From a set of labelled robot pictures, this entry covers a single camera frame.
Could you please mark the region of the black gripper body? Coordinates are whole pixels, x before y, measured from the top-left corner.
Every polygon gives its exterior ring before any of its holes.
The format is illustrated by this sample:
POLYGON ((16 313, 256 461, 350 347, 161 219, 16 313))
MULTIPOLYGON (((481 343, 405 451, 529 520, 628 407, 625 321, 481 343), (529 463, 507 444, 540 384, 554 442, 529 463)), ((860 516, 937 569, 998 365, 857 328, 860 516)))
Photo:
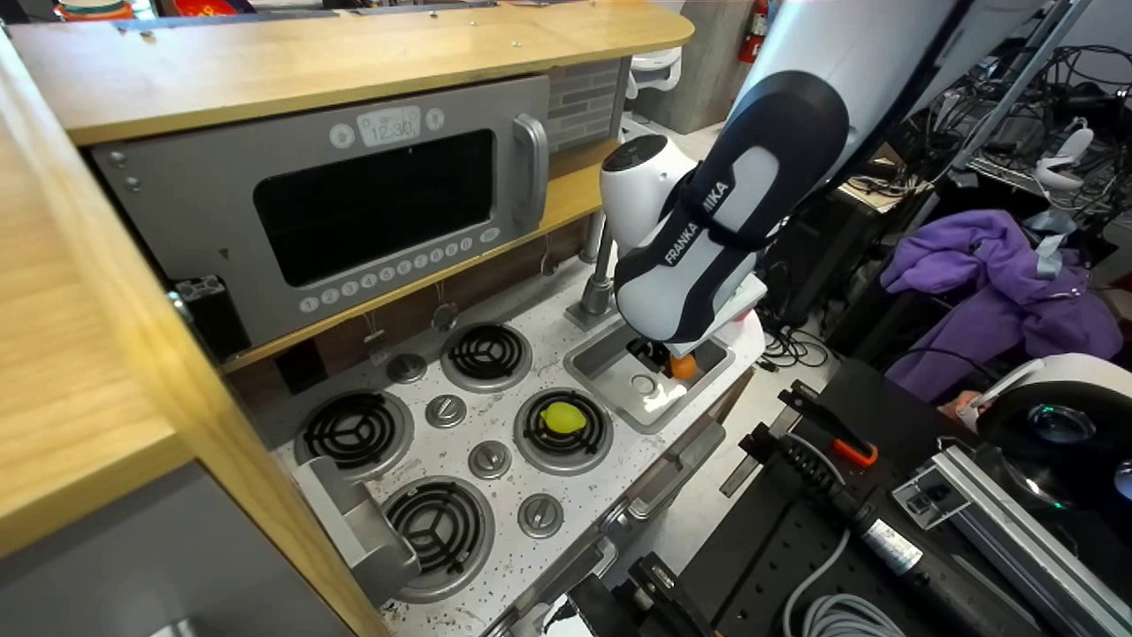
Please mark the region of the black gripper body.
POLYGON ((644 339, 644 336, 628 339, 625 350, 649 370, 666 370, 666 376, 669 376, 669 361, 679 357, 679 352, 669 352, 666 343, 644 339))

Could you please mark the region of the person's hand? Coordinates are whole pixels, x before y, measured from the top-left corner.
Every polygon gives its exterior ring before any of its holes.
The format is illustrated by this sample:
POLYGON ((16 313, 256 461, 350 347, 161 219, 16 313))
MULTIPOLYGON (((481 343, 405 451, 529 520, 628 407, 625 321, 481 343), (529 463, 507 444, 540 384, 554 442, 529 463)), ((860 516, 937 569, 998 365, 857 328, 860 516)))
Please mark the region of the person's hand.
POLYGON ((941 415, 963 429, 975 429, 975 418, 984 415, 984 395, 975 388, 963 388, 948 404, 941 404, 941 415))

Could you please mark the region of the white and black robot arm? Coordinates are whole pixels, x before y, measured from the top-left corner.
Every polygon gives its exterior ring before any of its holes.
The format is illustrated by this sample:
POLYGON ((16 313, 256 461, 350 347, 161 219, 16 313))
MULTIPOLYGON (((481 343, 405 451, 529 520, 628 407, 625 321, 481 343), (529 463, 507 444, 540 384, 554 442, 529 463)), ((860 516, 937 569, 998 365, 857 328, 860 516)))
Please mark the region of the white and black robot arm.
POLYGON ((757 255, 790 214, 1044 2, 780 0, 702 160, 666 134, 606 160, 620 319, 671 352, 711 339, 763 293, 757 255))

